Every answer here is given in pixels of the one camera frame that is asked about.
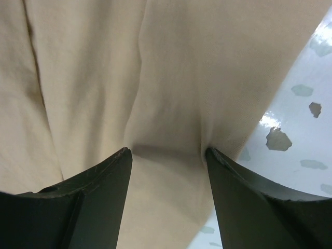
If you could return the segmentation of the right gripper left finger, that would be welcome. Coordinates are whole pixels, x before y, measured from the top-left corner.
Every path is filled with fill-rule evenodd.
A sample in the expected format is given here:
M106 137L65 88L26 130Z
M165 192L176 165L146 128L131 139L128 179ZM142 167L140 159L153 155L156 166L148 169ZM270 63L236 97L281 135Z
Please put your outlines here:
M130 149L37 193L1 193L1 248L116 248Z

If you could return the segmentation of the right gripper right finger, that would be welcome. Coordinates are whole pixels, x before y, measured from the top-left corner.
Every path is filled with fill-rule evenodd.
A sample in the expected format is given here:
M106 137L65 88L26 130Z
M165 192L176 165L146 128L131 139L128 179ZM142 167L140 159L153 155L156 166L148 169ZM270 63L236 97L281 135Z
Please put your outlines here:
M275 183L205 152L223 248L331 248L331 198Z

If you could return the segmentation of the beige t shirt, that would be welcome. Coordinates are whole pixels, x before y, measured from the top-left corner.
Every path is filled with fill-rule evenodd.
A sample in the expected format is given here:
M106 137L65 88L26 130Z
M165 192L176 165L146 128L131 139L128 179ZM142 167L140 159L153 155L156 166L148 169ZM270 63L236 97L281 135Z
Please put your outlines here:
M1 1L1 190L133 153L118 248L186 248L331 1Z

